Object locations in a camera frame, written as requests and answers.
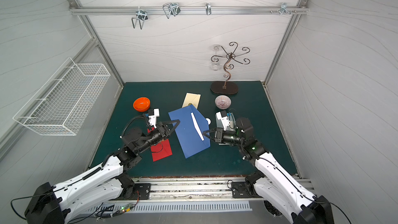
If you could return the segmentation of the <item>red envelope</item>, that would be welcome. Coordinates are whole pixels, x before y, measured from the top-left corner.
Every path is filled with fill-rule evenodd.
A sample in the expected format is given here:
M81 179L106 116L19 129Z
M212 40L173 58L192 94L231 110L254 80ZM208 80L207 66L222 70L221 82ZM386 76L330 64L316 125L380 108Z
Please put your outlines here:
M173 154L169 139L161 141L154 146L151 146L150 151L153 162L159 161Z

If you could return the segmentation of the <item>cream envelope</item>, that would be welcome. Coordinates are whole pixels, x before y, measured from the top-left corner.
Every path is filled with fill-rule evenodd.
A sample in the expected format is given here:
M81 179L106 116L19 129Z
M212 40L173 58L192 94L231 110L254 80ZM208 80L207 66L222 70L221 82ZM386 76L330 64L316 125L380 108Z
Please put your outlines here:
M198 108L200 98L201 98L200 94L186 93L186 96L185 96L183 104L182 104L182 108L187 107L189 105L192 105L195 108Z

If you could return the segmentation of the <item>striped ceramic bowl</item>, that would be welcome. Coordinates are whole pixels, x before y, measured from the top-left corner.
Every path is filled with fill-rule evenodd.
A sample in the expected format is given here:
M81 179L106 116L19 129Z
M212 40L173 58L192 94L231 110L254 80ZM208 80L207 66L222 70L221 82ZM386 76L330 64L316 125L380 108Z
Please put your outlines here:
M231 99L226 95L219 95L215 98L215 105L221 110L229 108L231 104Z

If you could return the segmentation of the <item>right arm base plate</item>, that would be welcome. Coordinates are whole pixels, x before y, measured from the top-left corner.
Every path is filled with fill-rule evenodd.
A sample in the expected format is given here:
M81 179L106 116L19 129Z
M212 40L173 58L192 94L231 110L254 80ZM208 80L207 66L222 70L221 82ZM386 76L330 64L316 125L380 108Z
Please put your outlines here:
M230 189L232 192L232 197L234 199L249 199L249 198L260 198L255 193L250 192L246 184L242 181L232 181L230 182Z

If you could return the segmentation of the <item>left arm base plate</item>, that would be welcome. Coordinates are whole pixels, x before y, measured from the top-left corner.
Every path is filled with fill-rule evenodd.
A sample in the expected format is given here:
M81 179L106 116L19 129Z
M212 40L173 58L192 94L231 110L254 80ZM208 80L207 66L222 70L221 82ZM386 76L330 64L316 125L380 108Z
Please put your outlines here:
M137 183L124 189L117 200L148 200L150 190L150 183Z

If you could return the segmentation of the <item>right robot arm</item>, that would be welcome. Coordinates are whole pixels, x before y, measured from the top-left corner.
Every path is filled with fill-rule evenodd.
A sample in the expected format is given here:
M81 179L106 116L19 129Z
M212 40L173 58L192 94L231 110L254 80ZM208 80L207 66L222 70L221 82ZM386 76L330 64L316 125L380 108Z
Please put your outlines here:
M233 131L214 128L201 135L218 144L237 146L243 158L257 169L245 178L245 191L263 198L270 213L283 215L292 224L334 223L331 203L324 196L316 197L277 162L255 137L249 119L238 118Z

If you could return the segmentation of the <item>orange plastic bowl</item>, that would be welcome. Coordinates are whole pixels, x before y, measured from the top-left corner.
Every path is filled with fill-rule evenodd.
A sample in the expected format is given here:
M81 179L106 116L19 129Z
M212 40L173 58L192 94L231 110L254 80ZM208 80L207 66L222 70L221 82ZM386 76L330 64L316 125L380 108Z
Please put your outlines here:
M140 97L136 99L133 103L133 108L140 112L144 113L150 109L151 101L147 97Z

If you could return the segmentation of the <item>aluminium crossbar rail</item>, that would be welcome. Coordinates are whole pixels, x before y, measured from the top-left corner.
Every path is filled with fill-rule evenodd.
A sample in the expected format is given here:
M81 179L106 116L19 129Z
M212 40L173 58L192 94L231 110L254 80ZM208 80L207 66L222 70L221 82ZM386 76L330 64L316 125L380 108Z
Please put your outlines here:
M270 10L276 10L280 6L214 6L211 5L211 15L271 15ZM133 16L138 8L147 12L149 16L165 15L162 6L148 7L79 7L69 11L76 16ZM205 6L180 6L181 16L207 16ZM305 15L309 12L308 7L295 7L297 15Z

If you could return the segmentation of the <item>dark jewelry stand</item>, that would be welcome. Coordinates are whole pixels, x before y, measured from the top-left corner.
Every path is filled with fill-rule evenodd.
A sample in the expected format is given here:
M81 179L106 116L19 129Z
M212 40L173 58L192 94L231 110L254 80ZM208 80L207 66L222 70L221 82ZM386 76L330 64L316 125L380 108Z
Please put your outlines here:
M223 51L225 53L224 56L221 55L213 55L210 60L213 64L218 63L220 58L226 58L226 62L223 64L222 69L224 71L225 81L216 81L213 82L210 86L210 89L215 94L223 94L223 95L233 95L238 93L238 85L234 82L231 82L232 74L230 71L234 68L234 64L238 63L241 65L249 65L251 60L249 58L243 58L242 61L237 60L237 57L245 56L250 53L250 48L242 47L242 53L236 55L239 44L235 41L229 43L230 47L234 47L234 50L231 52L227 52L226 49L222 45L216 45L214 47L215 51Z

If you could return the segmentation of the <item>light blue envelope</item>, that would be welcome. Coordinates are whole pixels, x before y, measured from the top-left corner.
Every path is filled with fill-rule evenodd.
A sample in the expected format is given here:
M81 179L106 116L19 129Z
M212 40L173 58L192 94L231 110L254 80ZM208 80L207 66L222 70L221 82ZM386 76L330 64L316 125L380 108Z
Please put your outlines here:
M235 130L235 117L233 113L227 113L228 124L226 128L224 128L223 122L221 119L216 119L216 125L218 128L223 128L224 130L234 131Z

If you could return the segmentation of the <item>dark blue envelope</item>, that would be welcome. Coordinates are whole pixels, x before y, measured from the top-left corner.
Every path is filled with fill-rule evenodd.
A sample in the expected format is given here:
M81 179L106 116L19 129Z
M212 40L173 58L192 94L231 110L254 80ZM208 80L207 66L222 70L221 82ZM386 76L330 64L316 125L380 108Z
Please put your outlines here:
M209 130L209 123L193 105L169 112L169 117L180 121L175 131L185 158L210 147L210 139L203 134Z

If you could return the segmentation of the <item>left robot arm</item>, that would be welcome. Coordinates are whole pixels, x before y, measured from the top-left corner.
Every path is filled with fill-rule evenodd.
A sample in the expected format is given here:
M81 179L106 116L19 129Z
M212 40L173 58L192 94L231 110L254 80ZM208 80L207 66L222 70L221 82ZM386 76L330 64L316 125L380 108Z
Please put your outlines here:
M62 183L39 186L24 212L27 223L65 224L100 203L137 196L128 170L141 161L144 151L169 139L179 124L179 120L158 122L149 133L126 126L121 135L123 147L102 163Z

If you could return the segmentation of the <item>metal hook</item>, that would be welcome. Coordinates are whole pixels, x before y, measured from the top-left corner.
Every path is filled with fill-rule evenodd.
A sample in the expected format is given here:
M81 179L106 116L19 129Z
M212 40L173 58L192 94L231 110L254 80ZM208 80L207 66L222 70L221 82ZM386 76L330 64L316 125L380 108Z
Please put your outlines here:
M210 4L210 3L206 3L206 4L205 4L205 11L206 11L206 14L207 14L208 16L211 15L211 4Z
M181 12L181 9L180 9L178 3L166 3L162 6L162 9L168 19L171 16L176 17Z
M133 28L140 27L142 30L146 20L148 20L147 12L138 8L136 16L131 18Z
M282 3L280 7L276 10L270 10L271 14L279 14L279 15L295 15L297 14L297 10L295 7L290 7L287 3Z

